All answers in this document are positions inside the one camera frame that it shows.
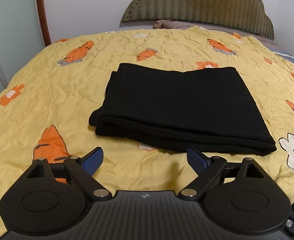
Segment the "black trousers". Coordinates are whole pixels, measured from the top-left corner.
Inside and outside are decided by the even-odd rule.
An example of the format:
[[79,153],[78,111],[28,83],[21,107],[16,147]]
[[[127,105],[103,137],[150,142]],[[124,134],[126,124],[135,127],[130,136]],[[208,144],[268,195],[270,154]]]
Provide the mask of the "black trousers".
[[99,136],[186,152],[268,155],[276,150],[233,67],[178,72],[121,63],[88,120]]

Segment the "brown grey pillow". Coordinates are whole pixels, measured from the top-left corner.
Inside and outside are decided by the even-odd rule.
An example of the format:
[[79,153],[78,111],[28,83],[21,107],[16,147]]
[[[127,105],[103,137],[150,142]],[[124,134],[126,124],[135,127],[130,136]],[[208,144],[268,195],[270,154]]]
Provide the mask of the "brown grey pillow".
[[200,25],[173,20],[157,20],[153,25],[153,29],[188,29],[193,26],[196,26],[202,30],[206,30],[206,28]]

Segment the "frosted glass floral sliding door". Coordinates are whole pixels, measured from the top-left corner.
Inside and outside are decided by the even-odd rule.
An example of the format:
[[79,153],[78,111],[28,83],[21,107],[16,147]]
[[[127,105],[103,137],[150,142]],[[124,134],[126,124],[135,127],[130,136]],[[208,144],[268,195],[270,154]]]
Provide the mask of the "frosted glass floral sliding door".
[[43,48],[36,0],[0,0],[0,93]]

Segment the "olive green padded headboard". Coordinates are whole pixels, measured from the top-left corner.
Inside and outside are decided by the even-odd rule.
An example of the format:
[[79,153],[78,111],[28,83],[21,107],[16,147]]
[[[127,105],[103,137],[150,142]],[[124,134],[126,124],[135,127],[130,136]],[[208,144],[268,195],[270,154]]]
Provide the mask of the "olive green padded headboard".
[[240,29],[274,39],[262,0],[133,0],[122,22],[182,20]]

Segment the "brown wooden door frame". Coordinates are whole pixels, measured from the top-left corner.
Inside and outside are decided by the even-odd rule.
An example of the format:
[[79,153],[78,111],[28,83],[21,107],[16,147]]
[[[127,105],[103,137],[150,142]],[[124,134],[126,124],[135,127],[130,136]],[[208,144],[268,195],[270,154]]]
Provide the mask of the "brown wooden door frame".
[[44,0],[36,0],[36,5],[37,5],[37,12],[39,17],[42,39],[44,42],[44,46],[47,47],[52,44],[52,41],[49,34]]

